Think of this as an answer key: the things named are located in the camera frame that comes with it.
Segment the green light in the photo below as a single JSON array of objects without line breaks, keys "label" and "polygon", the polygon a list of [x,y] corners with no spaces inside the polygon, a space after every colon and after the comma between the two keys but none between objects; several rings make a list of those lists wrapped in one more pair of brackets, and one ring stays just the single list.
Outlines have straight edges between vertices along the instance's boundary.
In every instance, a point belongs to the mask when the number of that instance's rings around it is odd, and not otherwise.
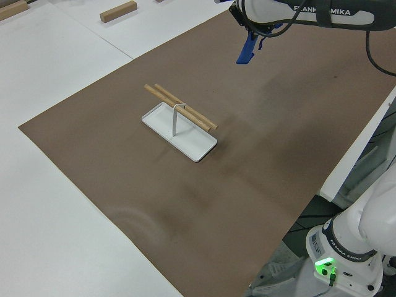
[{"label": "green light", "polygon": [[326,258],[326,259],[319,260],[319,261],[315,262],[315,265],[316,266],[320,266],[320,265],[323,265],[323,264],[326,264],[326,263],[329,263],[329,262],[331,263],[333,261],[334,261],[333,258]]}]

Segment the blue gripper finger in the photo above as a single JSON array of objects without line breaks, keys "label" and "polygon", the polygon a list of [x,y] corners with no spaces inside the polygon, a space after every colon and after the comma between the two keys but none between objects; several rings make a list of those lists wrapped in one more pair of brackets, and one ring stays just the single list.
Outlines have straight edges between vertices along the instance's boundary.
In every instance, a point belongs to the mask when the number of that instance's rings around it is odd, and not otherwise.
[{"label": "blue gripper finger", "polygon": [[239,55],[238,60],[236,60],[237,64],[247,64],[250,62],[250,60],[254,56],[253,50],[256,45],[256,42],[257,42],[257,35],[253,34],[252,31],[249,31],[246,42],[241,51],[241,54]]}]

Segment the white tray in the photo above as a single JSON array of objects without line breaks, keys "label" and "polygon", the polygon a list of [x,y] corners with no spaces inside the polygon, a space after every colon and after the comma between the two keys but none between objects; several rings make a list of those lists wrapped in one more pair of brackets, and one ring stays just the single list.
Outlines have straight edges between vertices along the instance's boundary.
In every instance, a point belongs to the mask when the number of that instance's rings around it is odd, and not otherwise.
[{"label": "white tray", "polygon": [[142,116],[142,122],[192,161],[198,162],[217,144],[217,139],[183,115],[178,113],[177,117],[175,136],[172,136],[173,109],[164,102]]}]

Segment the wooden dowel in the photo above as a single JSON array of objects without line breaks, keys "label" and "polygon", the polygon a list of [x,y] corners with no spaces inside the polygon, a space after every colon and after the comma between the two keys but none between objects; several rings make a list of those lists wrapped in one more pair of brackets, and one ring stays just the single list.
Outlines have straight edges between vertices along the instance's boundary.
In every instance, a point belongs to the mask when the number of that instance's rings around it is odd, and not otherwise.
[{"label": "wooden dowel", "polygon": [[[184,103],[183,101],[181,101],[178,97],[174,96],[171,92],[169,92],[168,90],[166,90],[165,88],[161,87],[158,84],[155,84],[154,87],[161,91],[162,93],[164,93],[166,96],[168,96],[173,102],[175,103]],[[186,105],[185,107],[186,110],[188,110],[191,114],[193,114],[195,117],[197,117],[198,119],[200,119],[203,123],[206,123],[207,125],[209,125],[211,128],[213,129],[217,129],[217,125],[215,123],[213,123],[211,120],[209,120],[206,116],[204,116],[203,114],[199,113],[198,111],[196,111],[194,108],[190,107],[189,105]]]},{"label": "wooden dowel", "polygon": [[[144,88],[146,90],[148,90],[151,94],[155,95],[157,98],[161,99],[162,101],[164,101],[166,104],[168,104],[170,107],[174,107],[175,103],[170,100],[169,98],[167,98],[166,96],[164,96],[162,93],[160,93],[159,91],[155,90],[154,88],[152,88],[149,85],[144,85]],[[210,130],[210,126],[207,125],[206,123],[202,122],[200,119],[196,118],[194,115],[192,115],[190,112],[188,112],[187,110],[185,110],[183,107],[177,106],[175,108],[180,114],[182,114],[183,116],[185,116],[187,119],[189,119],[190,121],[192,121],[195,125],[199,126],[201,129],[205,130],[206,132],[208,132]]]}]

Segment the brown mat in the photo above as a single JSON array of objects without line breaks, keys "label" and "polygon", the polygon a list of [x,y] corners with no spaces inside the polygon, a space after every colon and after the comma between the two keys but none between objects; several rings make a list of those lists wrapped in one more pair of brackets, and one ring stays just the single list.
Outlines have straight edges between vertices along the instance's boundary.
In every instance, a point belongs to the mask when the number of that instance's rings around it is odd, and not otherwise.
[{"label": "brown mat", "polygon": [[[226,12],[20,127],[186,297],[241,296],[396,83],[364,32],[295,25],[237,66],[245,34]],[[200,163],[141,122],[147,83],[219,124]]]}]

